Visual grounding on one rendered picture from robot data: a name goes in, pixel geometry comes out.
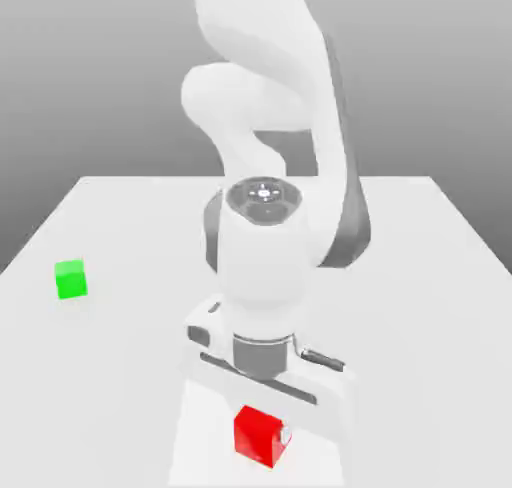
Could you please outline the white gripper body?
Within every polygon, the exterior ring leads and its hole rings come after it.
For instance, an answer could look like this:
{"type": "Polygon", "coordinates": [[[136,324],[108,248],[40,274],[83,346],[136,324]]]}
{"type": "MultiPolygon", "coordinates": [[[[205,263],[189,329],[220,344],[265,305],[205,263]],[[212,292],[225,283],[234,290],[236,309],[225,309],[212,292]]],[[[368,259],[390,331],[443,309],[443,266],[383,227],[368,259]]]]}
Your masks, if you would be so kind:
{"type": "Polygon", "coordinates": [[[258,380],[197,345],[183,349],[181,367],[233,405],[257,408],[334,442],[352,437],[353,388],[341,372],[296,358],[275,378],[258,380]]]}

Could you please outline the small red cube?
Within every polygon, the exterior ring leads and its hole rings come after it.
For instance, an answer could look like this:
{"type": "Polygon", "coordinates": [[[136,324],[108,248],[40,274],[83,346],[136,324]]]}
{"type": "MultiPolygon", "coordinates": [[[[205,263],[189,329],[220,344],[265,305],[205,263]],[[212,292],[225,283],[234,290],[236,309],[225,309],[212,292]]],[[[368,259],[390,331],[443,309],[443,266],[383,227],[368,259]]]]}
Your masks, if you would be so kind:
{"type": "Polygon", "coordinates": [[[287,423],[244,405],[234,418],[235,451],[273,469],[289,444],[282,445],[280,442],[280,429],[283,424],[287,423]]]}

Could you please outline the small green cube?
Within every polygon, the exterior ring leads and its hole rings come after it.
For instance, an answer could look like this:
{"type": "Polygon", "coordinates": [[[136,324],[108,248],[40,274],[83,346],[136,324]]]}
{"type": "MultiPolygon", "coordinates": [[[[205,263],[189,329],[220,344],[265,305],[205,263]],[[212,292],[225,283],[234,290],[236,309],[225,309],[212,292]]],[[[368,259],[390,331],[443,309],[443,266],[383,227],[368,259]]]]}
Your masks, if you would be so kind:
{"type": "Polygon", "coordinates": [[[57,295],[60,299],[70,299],[88,294],[84,261],[74,259],[60,261],[54,268],[57,295]]]}

